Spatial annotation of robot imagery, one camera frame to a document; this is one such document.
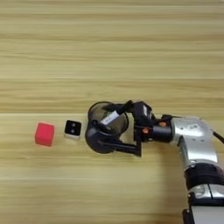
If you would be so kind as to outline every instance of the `black cable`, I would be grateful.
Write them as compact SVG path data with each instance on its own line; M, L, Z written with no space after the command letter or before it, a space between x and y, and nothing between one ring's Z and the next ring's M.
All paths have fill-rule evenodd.
M213 135L217 137L224 144L224 137L218 134L217 132L213 132Z

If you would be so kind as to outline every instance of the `wood grain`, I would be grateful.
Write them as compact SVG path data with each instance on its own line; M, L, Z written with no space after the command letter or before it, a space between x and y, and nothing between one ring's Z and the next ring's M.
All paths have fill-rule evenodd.
M144 100L224 133L223 39L221 0L0 0L1 223L181 223L178 150L97 154L87 111ZM67 119L80 141L63 137ZM52 148L34 143L38 122L55 125Z

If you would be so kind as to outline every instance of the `red cube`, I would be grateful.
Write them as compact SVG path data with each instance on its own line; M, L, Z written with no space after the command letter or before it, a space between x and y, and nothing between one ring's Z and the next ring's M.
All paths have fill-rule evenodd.
M41 144L50 147L53 143L53 135L54 126L51 124L40 122L36 130L35 142L36 144Z

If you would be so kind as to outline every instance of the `small cube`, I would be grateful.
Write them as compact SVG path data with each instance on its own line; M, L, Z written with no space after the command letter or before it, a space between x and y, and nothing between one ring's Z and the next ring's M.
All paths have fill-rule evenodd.
M54 126L47 123L40 122L38 124L35 142L36 144L41 144L45 146L52 146L54 136Z
M81 123L74 121L66 121L65 137L79 139L81 135Z

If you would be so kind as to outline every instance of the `black and white cube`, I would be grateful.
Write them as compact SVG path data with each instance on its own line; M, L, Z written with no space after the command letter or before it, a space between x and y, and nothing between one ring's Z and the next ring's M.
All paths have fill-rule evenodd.
M81 123L75 121L66 121L65 137L79 139L81 136Z

